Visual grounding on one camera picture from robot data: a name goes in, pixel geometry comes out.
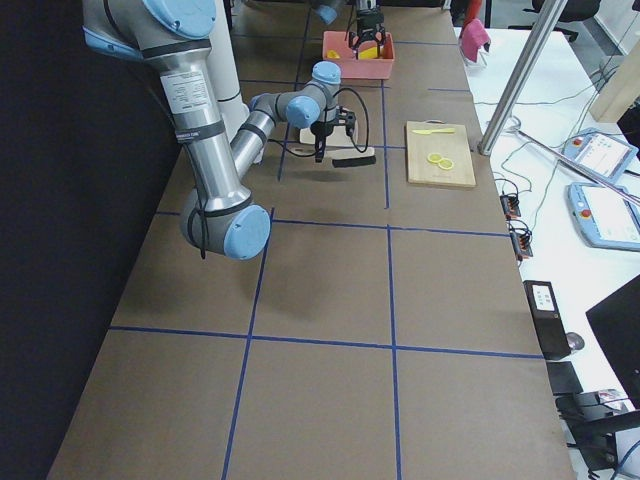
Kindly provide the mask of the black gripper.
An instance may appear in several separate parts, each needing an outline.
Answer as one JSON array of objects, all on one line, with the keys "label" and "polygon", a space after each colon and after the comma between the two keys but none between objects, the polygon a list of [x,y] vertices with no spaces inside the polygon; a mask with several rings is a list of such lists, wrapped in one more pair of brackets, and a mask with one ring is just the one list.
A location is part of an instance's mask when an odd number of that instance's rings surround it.
[{"label": "black gripper", "polygon": [[347,44],[355,59],[359,58],[360,35],[365,34],[376,34],[377,58],[383,58],[386,44],[386,31],[384,30],[384,14],[380,8],[356,11],[356,31],[347,32]]},{"label": "black gripper", "polygon": [[326,138],[333,133],[334,122],[332,120],[318,120],[311,125],[310,130],[314,135],[315,142],[314,161],[321,163],[324,159]]}]

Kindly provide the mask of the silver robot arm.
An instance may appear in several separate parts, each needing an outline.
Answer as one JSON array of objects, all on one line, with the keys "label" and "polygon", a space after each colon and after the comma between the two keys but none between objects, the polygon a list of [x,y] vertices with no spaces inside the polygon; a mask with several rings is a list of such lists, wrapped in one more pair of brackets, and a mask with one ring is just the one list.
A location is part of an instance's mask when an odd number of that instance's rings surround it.
[{"label": "silver robot arm", "polygon": [[345,30],[345,41],[356,59],[364,57],[362,47],[373,48],[375,58],[381,58],[386,44],[384,14],[377,1],[311,0],[311,10],[325,25],[332,24],[349,4],[349,20]]},{"label": "silver robot arm", "polygon": [[181,214],[184,238],[202,254],[247,260],[265,247],[271,220],[242,177],[260,160],[275,126],[313,127],[323,140],[336,123],[341,69],[316,63],[299,91],[244,104],[220,1],[85,1],[86,44],[154,68],[187,151],[195,187]]}]

